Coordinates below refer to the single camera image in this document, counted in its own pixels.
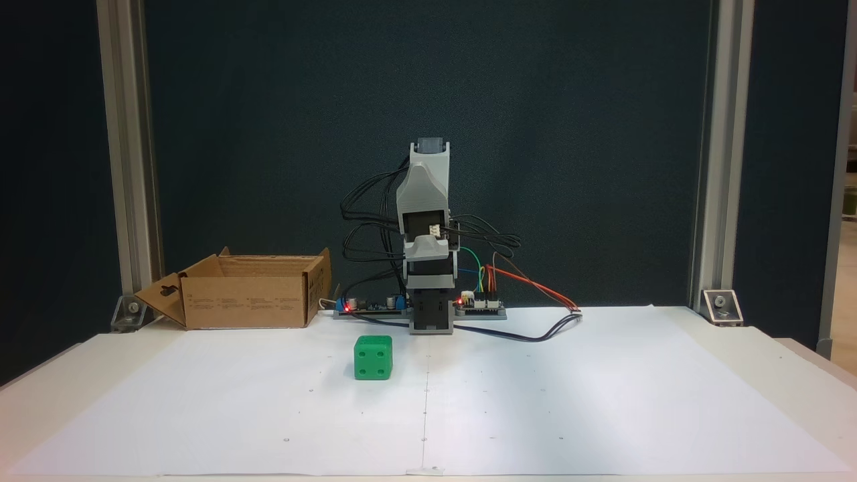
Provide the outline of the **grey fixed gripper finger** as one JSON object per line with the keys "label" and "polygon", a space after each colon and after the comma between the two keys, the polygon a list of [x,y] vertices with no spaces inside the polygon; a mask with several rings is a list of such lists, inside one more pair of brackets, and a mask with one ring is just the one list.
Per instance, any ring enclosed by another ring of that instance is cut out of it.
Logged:
{"label": "grey fixed gripper finger", "polygon": [[396,189],[399,216],[447,210],[447,190],[426,165],[411,165]]}

